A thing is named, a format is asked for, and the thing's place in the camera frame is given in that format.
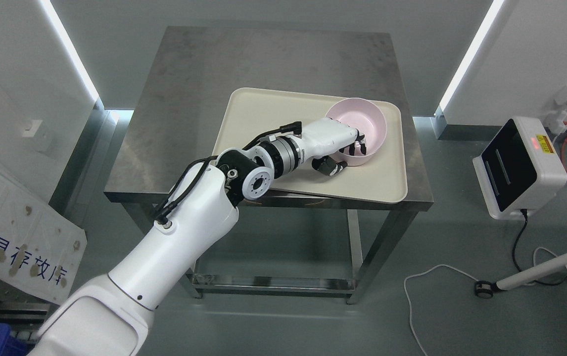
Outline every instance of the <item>device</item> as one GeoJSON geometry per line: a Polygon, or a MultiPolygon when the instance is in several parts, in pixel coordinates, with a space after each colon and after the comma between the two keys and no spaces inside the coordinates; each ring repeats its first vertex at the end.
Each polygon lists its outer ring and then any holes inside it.
{"type": "Polygon", "coordinates": [[[541,120],[512,117],[482,154],[473,159],[490,216],[523,220],[543,207],[567,183],[567,173],[541,120]]]}
{"type": "Polygon", "coordinates": [[[243,149],[191,163],[159,204],[150,232],[115,268],[86,282],[46,320],[30,355],[137,354],[155,309],[193,262],[236,224],[243,199],[259,198],[273,179],[308,160],[333,176],[346,164],[328,155],[354,144],[364,144],[364,135],[325,117],[303,131],[295,122],[258,135],[243,149]]]}

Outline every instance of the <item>beige tray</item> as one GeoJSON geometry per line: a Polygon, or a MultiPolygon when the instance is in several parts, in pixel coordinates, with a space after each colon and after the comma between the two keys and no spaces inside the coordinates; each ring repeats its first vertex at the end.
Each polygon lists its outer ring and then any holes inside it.
{"type": "MultiPolygon", "coordinates": [[[[304,125],[321,119],[338,96],[240,88],[231,94],[213,155],[244,147],[256,135],[290,122],[304,125]]],[[[310,162],[275,180],[271,189],[336,198],[397,203],[407,193],[400,110],[385,101],[372,101],[387,119],[387,139],[369,162],[348,167],[333,177],[312,169],[310,162]]]]}

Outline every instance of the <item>red light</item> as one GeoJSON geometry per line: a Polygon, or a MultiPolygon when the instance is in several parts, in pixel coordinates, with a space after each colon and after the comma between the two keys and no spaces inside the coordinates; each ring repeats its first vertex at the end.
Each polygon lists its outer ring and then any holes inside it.
{"type": "Polygon", "coordinates": [[[539,146],[539,142],[534,137],[530,137],[530,139],[532,139],[532,144],[534,145],[534,149],[541,149],[541,146],[539,146]]]}

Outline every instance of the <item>gray floor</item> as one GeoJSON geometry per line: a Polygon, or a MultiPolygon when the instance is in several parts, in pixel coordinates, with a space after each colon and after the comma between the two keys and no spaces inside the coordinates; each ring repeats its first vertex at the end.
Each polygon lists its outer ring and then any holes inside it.
{"type": "MultiPolygon", "coordinates": [[[[439,141],[428,119],[416,124],[435,204],[419,214],[359,304],[215,294],[195,300],[177,286],[158,309],[141,355],[420,354],[408,325],[403,279],[442,263],[480,279],[514,273],[510,248],[521,223],[495,221],[485,209],[471,158],[487,142],[439,141]]],[[[111,269],[142,237],[125,210],[102,193],[125,128],[117,126],[90,203],[76,214],[88,246],[73,289],[111,269]]],[[[384,217],[360,212],[363,246],[384,217]]],[[[344,219],[338,211],[245,208],[200,266],[207,272],[340,277],[348,263],[344,219]]],[[[518,249],[522,266],[530,266],[536,246],[567,252],[567,186],[530,217],[518,249]]],[[[415,328],[431,356],[567,355],[567,282],[481,300],[467,277],[436,270],[410,280],[408,288],[415,328]]]]}

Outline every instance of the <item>white wall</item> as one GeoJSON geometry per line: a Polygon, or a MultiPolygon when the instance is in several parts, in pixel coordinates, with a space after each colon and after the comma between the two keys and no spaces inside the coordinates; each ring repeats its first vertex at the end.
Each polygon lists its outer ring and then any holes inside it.
{"type": "Polygon", "coordinates": [[[53,0],[107,108],[134,109],[164,29],[389,32],[414,115],[432,115],[492,0],[53,0]]]}
{"type": "Polygon", "coordinates": [[[0,0],[0,164],[48,202],[96,101],[37,0],[0,0]],[[38,153],[30,119],[54,133],[38,153]]]}
{"type": "Polygon", "coordinates": [[[567,1],[511,3],[444,110],[449,124],[543,117],[567,84],[567,1]]]}

